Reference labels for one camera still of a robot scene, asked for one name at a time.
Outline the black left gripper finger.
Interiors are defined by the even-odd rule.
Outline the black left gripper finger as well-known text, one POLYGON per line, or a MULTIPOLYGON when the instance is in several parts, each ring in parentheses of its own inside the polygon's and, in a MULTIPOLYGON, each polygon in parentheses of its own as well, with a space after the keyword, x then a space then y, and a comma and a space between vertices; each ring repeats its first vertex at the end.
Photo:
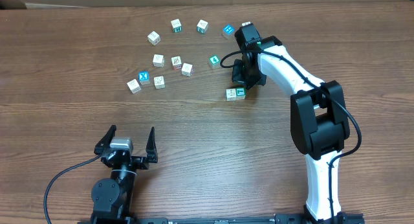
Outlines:
POLYGON ((148 163, 158 163, 158 152, 155 143, 155 128, 152 127, 146 145, 148 163))
POLYGON ((115 136, 116 125, 112 125, 107 133, 98 141, 94 147, 94 154, 101 155, 106 148, 109 147, 113 137, 115 136))

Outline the green number seven cube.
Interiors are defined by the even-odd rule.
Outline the green number seven cube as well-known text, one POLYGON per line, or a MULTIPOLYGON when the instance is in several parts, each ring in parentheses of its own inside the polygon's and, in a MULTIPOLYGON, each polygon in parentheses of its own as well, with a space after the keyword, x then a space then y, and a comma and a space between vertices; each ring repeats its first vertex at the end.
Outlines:
POLYGON ((244 100, 246 97, 246 89, 244 87, 237 87, 236 91, 236 99, 237 100, 244 100))

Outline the wooden cube with hook drawing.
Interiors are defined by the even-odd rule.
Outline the wooden cube with hook drawing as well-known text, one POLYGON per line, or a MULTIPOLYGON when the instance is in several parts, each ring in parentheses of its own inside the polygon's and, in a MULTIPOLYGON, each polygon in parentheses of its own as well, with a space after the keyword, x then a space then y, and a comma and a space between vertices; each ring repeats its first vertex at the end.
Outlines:
POLYGON ((226 100, 227 101, 237 100, 236 89, 227 89, 226 90, 226 100))

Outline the wooden cube ice cream drawing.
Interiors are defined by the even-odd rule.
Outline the wooden cube ice cream drawing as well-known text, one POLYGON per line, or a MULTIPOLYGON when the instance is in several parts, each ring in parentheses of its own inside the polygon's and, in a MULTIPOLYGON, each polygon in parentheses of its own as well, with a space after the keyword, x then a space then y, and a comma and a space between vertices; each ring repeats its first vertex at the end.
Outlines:
POLYGON ((191 76, 191 74, 193 72, 193 65, 188 64, 188 63, 183 63, 181 71, 182 71, 182 75, 191 76))

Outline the wooden cube letter I side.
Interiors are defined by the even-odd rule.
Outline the wooden cube letter I side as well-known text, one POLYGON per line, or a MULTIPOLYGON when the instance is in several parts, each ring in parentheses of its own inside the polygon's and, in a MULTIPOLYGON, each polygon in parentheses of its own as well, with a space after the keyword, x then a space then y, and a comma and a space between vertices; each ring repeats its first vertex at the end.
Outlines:
POLYGON ((166 87, 163 76, 154 77, 154 84, 156 89, 163 89, 166 87))

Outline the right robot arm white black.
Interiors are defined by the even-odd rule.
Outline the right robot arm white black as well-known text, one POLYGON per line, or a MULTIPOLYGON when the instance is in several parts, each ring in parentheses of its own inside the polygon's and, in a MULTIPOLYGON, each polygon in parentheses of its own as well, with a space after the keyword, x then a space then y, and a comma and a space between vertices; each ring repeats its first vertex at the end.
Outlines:
POLYGON ((341 85, 308 73, 274 36, 236 41, 242 58, 234 62, 232 80, 249 89, 271 78, 290 97, 290 134, 307 167, 305 222, 348 223, 338 199, 338 170, 352 117, 341 85))

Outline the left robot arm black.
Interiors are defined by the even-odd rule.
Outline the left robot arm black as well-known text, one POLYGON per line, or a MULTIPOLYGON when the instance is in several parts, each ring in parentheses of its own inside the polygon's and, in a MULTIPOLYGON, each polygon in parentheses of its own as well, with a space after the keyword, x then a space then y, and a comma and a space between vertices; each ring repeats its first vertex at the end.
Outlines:
POLYGON ((91 190, 94 203, 90 223, 138 223, 130 212, 137 170, 147 170, 158 162, 155 129, 151 128, 146 155, 133 155, 133 142, 129 137, 117 137, 112 125, 94 147, 94 153, 111 169, 111 176, 95 183, 91 190))

